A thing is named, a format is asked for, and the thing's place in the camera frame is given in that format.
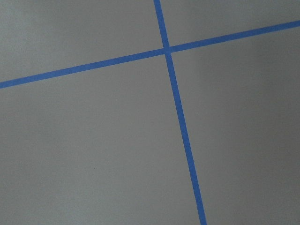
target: gray floor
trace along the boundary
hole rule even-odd
[[[161,0],[170,45],[300,2]],[[152,0],[0,2],[0,82],[162,48]],[[172,54],[209,225],[300,224],[300,28]],[[165,57],[0,89],[0,224],[198,225]]]

